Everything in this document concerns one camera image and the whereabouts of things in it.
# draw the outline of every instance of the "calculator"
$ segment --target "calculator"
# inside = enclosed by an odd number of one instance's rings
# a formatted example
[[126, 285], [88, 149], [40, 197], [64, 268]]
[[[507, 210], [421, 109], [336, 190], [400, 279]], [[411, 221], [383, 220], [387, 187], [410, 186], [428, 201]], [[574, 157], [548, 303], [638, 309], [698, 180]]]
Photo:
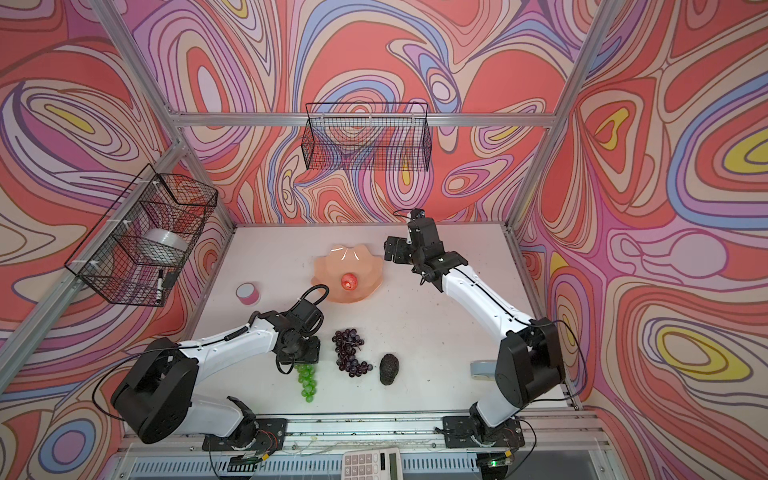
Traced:
[[347, 452], [342, 459], [342, 480], [402, 480], [400, 449]]

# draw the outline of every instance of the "colorful psychedelic wall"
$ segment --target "colorful psychedelic wall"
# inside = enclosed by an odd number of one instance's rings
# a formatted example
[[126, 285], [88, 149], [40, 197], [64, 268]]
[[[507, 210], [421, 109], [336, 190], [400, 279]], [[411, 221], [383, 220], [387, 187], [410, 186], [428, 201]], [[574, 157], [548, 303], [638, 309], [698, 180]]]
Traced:
[[[169, 145], [86, 1], [7, 5], [0, 5], [0, 343], [127, 182]], [[96, 380], [151, 337], [183, 330], [223, 235], [212, 217], [164, 308], [78, 295], [0, 396], [0, 479], [96, 477], [123, 434], [91, 404]], [[102, 405], [122, 374], [102, 387]]]
[[[170, 107], [301, 112], [312, 101], [425, 101], [433, 112], [552, 112], [593, 2], [127, 2]], [[302, 128], [192, 127], [236, 223], [505, 220], [541, 128], [441, 127], [428, 173], [307, 172]]]
[[630, 478], [768, 476], [767, 65], [765, 2], [628, 1], [515, 224]]

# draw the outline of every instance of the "bunch of dark purple grapes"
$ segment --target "bunch of dark purple grapes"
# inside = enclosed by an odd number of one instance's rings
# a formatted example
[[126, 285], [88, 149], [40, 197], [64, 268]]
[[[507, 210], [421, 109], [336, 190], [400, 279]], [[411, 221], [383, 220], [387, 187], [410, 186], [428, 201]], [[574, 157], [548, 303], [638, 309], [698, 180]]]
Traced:
[[356, 329], [346, 329], [343, 332], [337, 330], [333, 342], [336, 344], [336, 353], [339, 354], [336, 364], [339, 366], [339, 370], [349, 373], [350, 378], [365, 375], [373, 370], [373, 365], [368, 362], [360, 362], [355, 358], [357, 349], [366, 344], [366, 341], [357, 334]]

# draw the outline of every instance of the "robotic arm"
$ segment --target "robotic arm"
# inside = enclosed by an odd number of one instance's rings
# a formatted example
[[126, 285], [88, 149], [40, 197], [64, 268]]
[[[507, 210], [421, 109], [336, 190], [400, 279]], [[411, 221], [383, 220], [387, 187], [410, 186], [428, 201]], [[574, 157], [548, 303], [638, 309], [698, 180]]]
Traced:
[[[325, 293], [319, 300], [306, 300], [320, 289]], [[317, 305], [328, 292], [328, 286], [315, 285], [290, 310], [254, 312], [247, 324], [212, 337], [178, 344], [168, 338], [153, 341], [115, 389], [113, 407], [144, 443], [171, 433], [203, 433], [232, 448], [248, 448], [258, 430], [253, 412], [232, 396], [225, 402], [195, 394], [195, 385], [261, 353], [275, 352], [276, 366], [285, 374], [295, 364], [317, 363], [320, 341], [314, 334], [323, 324]], [[283, 371], [286, 364], [290, 367]]]
[[516, 309], [485, 284], [456, 252], [445, 252], [435, 221], [424, 210], [411, 211], [409, 238], [389, 237], [385, 260], [410, 263], [413, 273], [463, 306], [499, 341], [498, 387], [470, 408], [474, 435], [483, 442], [536, 397], [563, 382], [565, 370], [557, 328]]

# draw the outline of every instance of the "black wire mesh basket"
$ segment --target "black wire mesh basket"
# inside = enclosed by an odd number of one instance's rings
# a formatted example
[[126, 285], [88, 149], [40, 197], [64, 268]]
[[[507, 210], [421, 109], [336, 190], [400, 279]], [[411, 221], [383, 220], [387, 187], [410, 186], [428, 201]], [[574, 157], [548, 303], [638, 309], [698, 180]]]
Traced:
[[184, 175], [154, 173], [127, 213], [109, 220], [117, 225], [95, 253], [72, 260], [97, 227], [65, 266], [109, 303], [163, 306], [217, 200], [213, 187]]
[[423, 102], [306, 104], [307, 170], [428, 171], [432, 134]]

